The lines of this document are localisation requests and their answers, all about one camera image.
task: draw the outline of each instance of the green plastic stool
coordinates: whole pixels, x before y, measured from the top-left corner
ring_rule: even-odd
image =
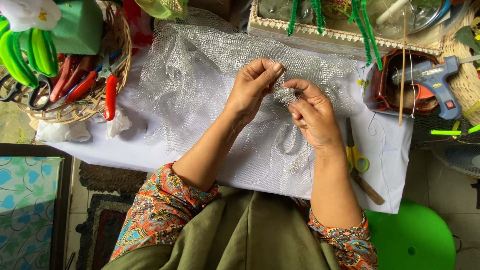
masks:
[[[379,270],[453,270],[455,243],[433,210],[402,199],[398,214],[365,211]]]

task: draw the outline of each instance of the black scissors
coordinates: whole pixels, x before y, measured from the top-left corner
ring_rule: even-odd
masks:
[[[10,75],[10,73],[8,73],[0,79],[0,89],[3,87],[3,85],[11,77],[12,77],[12,75]],[[48,99],[48,97],[50,96],[50,94],[52,92],[52,82],[50,81],[50,78],[48,78],[47,76],[45,76],[43,74],[38,75],[38,82],[40,83],[40,85],[37,88],[33,89],[32,91],[30,91],[28,93],[27,105],[32,110],[46,110],[48,108],[48,106],[50,105],[50,100]],[[10,92],[7,93],[7,96],[5,96],[5,97],[0,96],[0,101],[8,102],[8,101],[15,100],[17,98],[17,96],[23,92],[23,90],[22,90],[23,87],[24,87],[23,84],[17,82],[13,86],[13,88],[10,90]],[[43,104],[36,105],[38,95],[40,94],[40,91],[44,87],[48,88],[47,101]]]

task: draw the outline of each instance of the artificial flower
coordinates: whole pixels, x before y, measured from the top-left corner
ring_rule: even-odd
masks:
[[[60,8],[53,0],[0,0],[0,11],[14,32],[31,27],[52,30],[61,17]]]

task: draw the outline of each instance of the green vest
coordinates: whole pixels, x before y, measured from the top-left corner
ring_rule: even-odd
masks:
[[[175,245],[139,247],[103,270],[340,270],[307,222],[288,197],[221,186]]]

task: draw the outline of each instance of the hot glue gun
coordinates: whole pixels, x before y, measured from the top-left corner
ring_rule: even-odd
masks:
[[[452,55],[445,57],[441,64],[432,64],[430,61],[421,62],[413,65],[413,67],[405,68],[404,83],[418,84],[420,89],[427,88],[440,105],[440,117],[446,120],[460,119],[462,117],[462,107],[455,98],[452,89],[448,85],[446,79],[458,72],[460,64],[480,60],[480,55],[458,59]],[[394,84],[399,84],[402,78],[402,70],[392,75]]]

